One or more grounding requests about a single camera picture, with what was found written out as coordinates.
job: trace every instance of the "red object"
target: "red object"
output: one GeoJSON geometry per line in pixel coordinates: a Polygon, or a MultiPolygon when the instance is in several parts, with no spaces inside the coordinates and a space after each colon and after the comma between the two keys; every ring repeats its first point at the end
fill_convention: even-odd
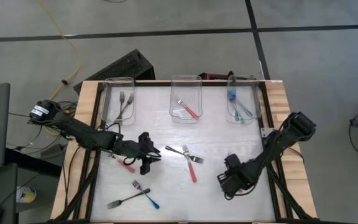
{"type": "Polygon", "coordinates": [[[120,163],[123,167],[125,167],[125,169],[129,170],[129,172],[134,173],[135,169],[132,168],[131,166],[127,166],[124,164],[124,161],[122,161],[122,159],[117,159],[118,163],[120,163]]]}
{"type": "Polygon", "coordinates": [[[227,80],[227,75],[220,75],[220,74],[206,74],[207,80],[227,80]]]}
{"type": "Polygon", "coordinates": [[[194,119],[198,119],[197,114],[194,113],[188,106],[184,106],[184,107],[187,110],[187,112],[189,112],[189,114],[192,115],[192,117],[194,117],[194,119]]]}
{"type": "Polygon", "coordinates": [[[193,180],[194,183],[197,183],[197,178],[196,178],[196,174],[194,173],[193,166],[191,165],[190,162],[188,162],[188,164],[189,164],[191,179],[193,180]]]}

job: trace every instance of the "white tabletop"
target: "white tabletop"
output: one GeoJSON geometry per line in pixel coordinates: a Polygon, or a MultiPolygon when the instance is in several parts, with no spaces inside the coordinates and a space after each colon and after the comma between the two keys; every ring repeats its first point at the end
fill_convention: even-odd
{"type": "Polygon", "coordinates": [[[162,160],[151,164],[151,171],[140,175],[141,161],[132,166],[135,174],[102,152],[94,191],[93,221],[272,221],[274,212],[267,174],[264,170],[255,190],[243,197],[224,198],[217,176],[226,170],[224,159],[236,153],[242,162],[262,152],[257,120],[249,124],[226,120],[226,87],[204,86],[203,114],[197,123],[174,123],[169,114],[170,87],[135,89],[135,122],[123,126],[125,139],[137,141],[144,131],[150,133],[162,160]],[[202,157],[204,164],[193,163],[197,183],[193,183],[185,158],[164,149],[181,151],[186,144],[190,154],[202,157]],[[121,206],[106,204],[130,197],[139,191],[131,185],[137,180],[160,209],[140,196],[121,206]]]}

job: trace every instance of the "clear plastic container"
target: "clear plastic container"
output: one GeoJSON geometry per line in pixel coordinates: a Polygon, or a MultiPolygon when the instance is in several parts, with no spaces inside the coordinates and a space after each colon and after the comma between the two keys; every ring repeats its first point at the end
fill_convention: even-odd
{"type": "Polygon", "coordinates": [[[203,114],[203,80],[196,75],[174,75],[169,113],[177,123],[196,123],[203,114]]]}
{"type": "Polygon", "coordinates": [[[131,77],[108,78],[103,82],[102,120],[106,125],[135,123],[135,83],[131,77]]]}
{"type": "Polygon", "coordinates": [[[227,79],[227,113],[230,123],[249,124],[260,117],[259,81],[254,77],[231,75],[227,79]]]}

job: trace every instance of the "wooden board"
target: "wooden board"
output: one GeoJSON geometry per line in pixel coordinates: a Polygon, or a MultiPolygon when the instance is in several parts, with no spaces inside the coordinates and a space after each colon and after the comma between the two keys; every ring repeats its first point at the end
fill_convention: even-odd
{"type": "MultiPolygon", "coordinates": [[[[138,81],[140,83],[144,82],[170,82],[170,80],[152,80],[152,81],[138,81]]],[[[203,81],[203,82],[220,82],[219,80],[211,80],[211,81],[203,81]]],[[[285,94],[284,85],[281,81],[265,81],[267,87],[267,94],[270,103],[270,109],[272,111],[274,126],[278,128],[282,121],[290,113],[290,107],[288,105],[287,96],[285,94]]],[[[92,119],[92,113],[94,108],[94,101],[96,98],[96,89],[98,86],[97,81],[87,81],[83,83],[81,94],[78,100],[78,106],[75,118],[86,123],[90,124],[92,119]]],[[[262,116],[264,117],[264,122],[266,122],[265,108],[263,107],[263,101],[260,102],[262,116]]],[[[67,153],[65,156],[64,168],[66,170],[66,174],[68,174],[68,166],[70,164],[71,158],[77,149],[76,142],[69,142],[67,147],[67,153]]],[[[300,151],[299,146],[293,146],[294,149],[300,151]]],[[[83,157],[85,151],[79,150],[74,158],[73,165],[71,168],[70,175],[70,186],[68,189],[68,200],[74,196],[76,191],[78,190],[78,184],[80,181],[81,169],[83,165],[83,157]]],[[[287,187],[289,191],[293,194],[296,201],[305,209],[306,213],[311,215],[312,217],[316,217],[316,210],[314,208],[313,198],[311,196],[308,179],[306,176],[305,167],[302,163],[302,160],[296,154],[285,151],[282,157],[283,168],[285,172],[285,177],[287,180],[287,187]]],[[[282,195],[278,194],[280,211],[282,217],[285,217],[285,207],[283,206],[282,195]]],[[[51,214],[51,218],[55,218],[61,214],[64,209],[64,201],[65,201],[65,186],[63,179],[63,172],[61,173],[58,189],[55,197],[55,202],[53,205],[53,210],[51,214]]],[[[85,217],[85,207],[88,201],[88,193],[86,192],[80,211],[80,218],[85,217]]]]}

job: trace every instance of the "silver fork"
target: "silver fork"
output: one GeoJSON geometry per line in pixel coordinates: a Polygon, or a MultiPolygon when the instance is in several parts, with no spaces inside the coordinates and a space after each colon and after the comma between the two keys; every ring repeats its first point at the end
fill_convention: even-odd
{"type": "Polygon", "coordinates": [[[120,110],[119,115],[118,115],[118,117],[116,118],[116,121],[122,118],[122,114],[124,113],[125,109],[134,101],[134,98],[135,98],[135,94],[134,94],[134,93],[131,93],[131,94],[129,95],[129,98],[128,98],[128,100],[127,100],[126,105],[124,106],[124,108],[123,108],[122,110],[120,110]]]}
{"type": "MultiPolygon", "coordinates": [[[[172,147],[169,147],[169,146],[165,146],[165,149],[166,150],[169,150],[169,151],[172,151],[172,152],[175,152],[175,153],[178,153],[178,154],[181,154],[184,156],[184,153],[182,152],[179,152],[177,150],[174,150],[172,147]]],[[[197,162],[199,164],[202,164],[204,162],[204,159],[200,158],[200,157],[196,157],[196,156],[189,156],[189,159],[193,162],[197,162]]]]}
{"type": "Polygon", "coordinates": [[[124,101],[125,101],[125,93],[124,93],[124,91],[120,91],[119,92],[119,102],[121,103],[121,105],[119,107],[120,112],[122,111],[122,104],[124,103],[124,101]]]}

